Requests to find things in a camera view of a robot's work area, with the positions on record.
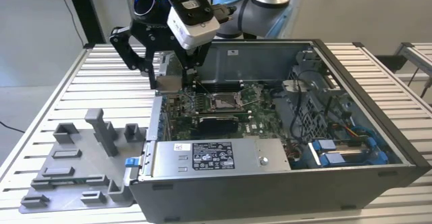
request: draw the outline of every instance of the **barcode sticker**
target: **barcode sticker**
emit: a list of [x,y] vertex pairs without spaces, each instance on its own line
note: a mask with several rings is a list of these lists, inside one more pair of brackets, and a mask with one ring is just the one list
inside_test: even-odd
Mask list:
[[175,143],[175,151],[191,151],[189,143]]

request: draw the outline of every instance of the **slotted aluminum table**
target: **slotted aluminum table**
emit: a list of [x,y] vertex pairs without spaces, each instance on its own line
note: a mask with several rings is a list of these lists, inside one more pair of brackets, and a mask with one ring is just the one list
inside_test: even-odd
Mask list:
[[396,55],[404,56],[429,77],[432,76],[432,43],[401,43]]
[[[432,109],[365,48],[351,43],[327,44],[419,152],[432,164]],[[133,46],[139,54],[144,47]],[[109,45],[81,52],[71,70],[0,168],[0,221],[5,223],[132,223],[145,222],[139,206],[37,214],[20,214],[19,206],[31,180],[45,161],[57,123],[79,129],[92,107],[104,108],[115,127],[149,124],[153,91],[148,79],[129,71]],[[299,214],[205,223],[425,223],[432,221],[432,172],[407,188],[388,190],[363,210]]]

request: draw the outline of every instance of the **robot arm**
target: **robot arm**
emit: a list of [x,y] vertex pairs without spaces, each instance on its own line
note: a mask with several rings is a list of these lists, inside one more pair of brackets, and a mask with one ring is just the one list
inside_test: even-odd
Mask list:
[[[155,52],[175,51],[184,70],[201,66],[220,23],[229,20],[235,8],[212,6],[209,0],[128,0],[128,5],[131,26],[113,29],[111,43],[128,68],[148,76],[155,89]],[[128,43],[131,36],[145,46],[144,58]]]

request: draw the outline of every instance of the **blue latch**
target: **blue latch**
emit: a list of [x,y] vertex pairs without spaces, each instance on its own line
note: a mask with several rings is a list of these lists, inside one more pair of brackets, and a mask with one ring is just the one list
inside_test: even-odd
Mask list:
[[125,167],[139,167],[140,166],[140,159],[137,157],[127,158],[124,162]]
[[320,155],[319,160],[321,162],[321,166],[336,166],[345,163],[345,159],[340,153],[327,153]]
[[317,143],[323,151],[336,150],[336,144],[333,140],[317,140]]
[[312,142],[312,146],[313,146],[313,149],[315,149],[316,151],[321,150],[321,146],[319,145],[319,141],[317,141],[317,140],[315,140],[315,141]]

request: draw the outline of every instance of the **white wall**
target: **white wall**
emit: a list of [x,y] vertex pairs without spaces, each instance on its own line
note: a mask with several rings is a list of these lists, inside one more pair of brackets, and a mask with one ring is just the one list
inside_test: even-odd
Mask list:
[[0,38],[0,86],[57,84],[81,50],[63,0],[0,0]]
[[301,0],[292,38],[360,41],[376,54],[432,41],[432,0]]

